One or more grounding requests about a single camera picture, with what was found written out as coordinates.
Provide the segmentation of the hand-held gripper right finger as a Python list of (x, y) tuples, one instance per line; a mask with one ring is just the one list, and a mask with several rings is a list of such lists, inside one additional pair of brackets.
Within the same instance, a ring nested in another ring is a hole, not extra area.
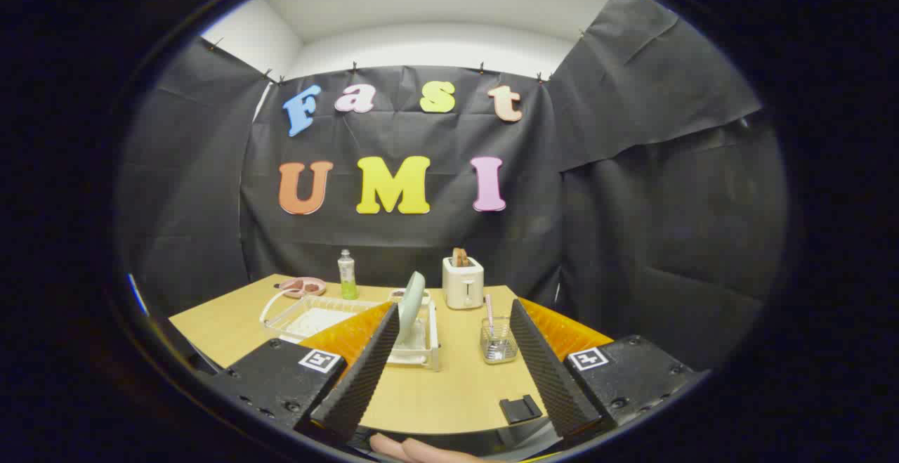
[(549, 421), (566, 443), (645, 417), (709, 376), (641, 335), (611, 339), (526, 299), (513, 301), (508, 323)]

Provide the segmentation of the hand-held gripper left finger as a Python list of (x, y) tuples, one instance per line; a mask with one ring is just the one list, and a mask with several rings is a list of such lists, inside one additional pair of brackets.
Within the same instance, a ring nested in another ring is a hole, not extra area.
[(399, 331), (398, 306), (385, 302), (299, 344), (270, 339), (206, 383), (262, 424), (344, 444), (372, 401)]

